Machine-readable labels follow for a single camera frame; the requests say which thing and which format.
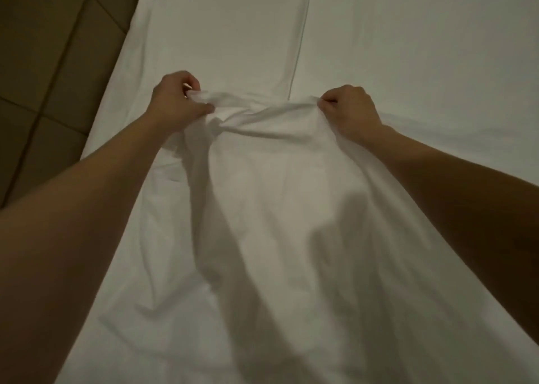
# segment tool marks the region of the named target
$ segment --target white fabric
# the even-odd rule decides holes
[[[58,382],[539,382],[537,346],[383,167],[350,144],[339,143],[348,154],[337,147],[305,97],[364,85],[384,121],[406,135],[539,184],[537,94],[530,90],[539,69],[537,28],[524,33],[537,23],[535,4],[476,1],[139,0],[85,155],[138,117],[153,85],[177,69],[192,71],[205,88],[264,98],[219,95],[224,123],[208,121],[210,135],[202,138],[194,134],[203,127],[194,126],[186,148],[173,137],[159,152]],[[460,34],[431,27],[448,6],[460,14],[449,21],[470,19],[455,28]],[[395,38],[397,15],[404,20]],[[491,18],[512,25],[514,39],[486,39],[497,33]],[[424,46],[414,46],[407,19],[426,22],[417,39]],[[367,32],[350,39],[350,25]],[[478,25],[488,26],[481,39]],[[466,61],[445,61],[448,46],[464,37],[475,48]],[[387,46],[399,39],[406,62]],[[286,102],[300,42],[295,101]],[[473,63],[478,45],[488,56],[480,66]],[[440,53],[422,57],[436,47]],[[433,59],[441,63],[429,68]],[[358,74],[364,64],[369,72]],[[427,72],[410,67],[416,64]],[[428,85],[432,75],[447,92]],[[500,90],[504,75],[512,84]],[[421,97],[423,87],[431,96]],[[503,114],[511,104],[519,107]],[[203,164],[183,164],[205,161],[194,144],[204,138],[213,193],[191,211],[191,197],[203,194],[187,186],[189,175],[206,176]],[[358,223],[379,239],[357,240],[366,237]],[[207,227],[214,231],[203,232]],[[205,235],[195,238],[205,248],[195,254],[193,230]],[[216,237],[229,242],[218,252]],[[346,246],[377,240],[383,249],[342,255]],[[335,248],[328,253],[328,246]]]

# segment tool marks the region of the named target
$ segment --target tiled floor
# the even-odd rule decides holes
[[[137,0],[0,0],[0,204],[77,162]]]

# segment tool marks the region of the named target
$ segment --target mattress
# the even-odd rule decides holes
[[[273,104],[362,85],[404,134],[539,184],[537,9],[535,0],[139,0],[84,155],[143,113],[163,74],[187,69],[203,89],[254,103],[262,100],[252,93]],[[181,284],[182,294],[208,289],[197,276],[179,280],[185,269],[171,271],[192,258],[175,257],[176,236],[159,232],[190,233],[189,224],[171,222],[184,209],[169,197],[184,192],[181,140],[159,152],[58,382],[246,380],[227,374],[219,351],[164,350],[171,327],[151,312],[166,306],[171,286]],[[159,255],[135,249],[152,244]],[[479,320],[522,382],[539,382],[537,346],[488,292],[481,295]],[[189,316],[212,312],[198,310]]]

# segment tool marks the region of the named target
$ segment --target hand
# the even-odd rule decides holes
[[[181,131],[198,118],[213,113],[215,107],[185,97],[187,90],[200,90],[200,83],[189,72],[167,74],[155,86],[147,114],[163,123],[170,133]]]
[[[373,100],[362,87],[345,85],[329,90],[318,101],[318,107],[339,133],[362,146],[385,128]]]

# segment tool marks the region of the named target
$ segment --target person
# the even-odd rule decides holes
[[[147,111],[100,149],[0,212],[0,371],[53,382],[90,311],[135,199],[165,140],[212,113],[165,76]],[[374,154],[449,245],[539,342],[539,188],[382,124],[360,87],[329,90],[328,121]]]

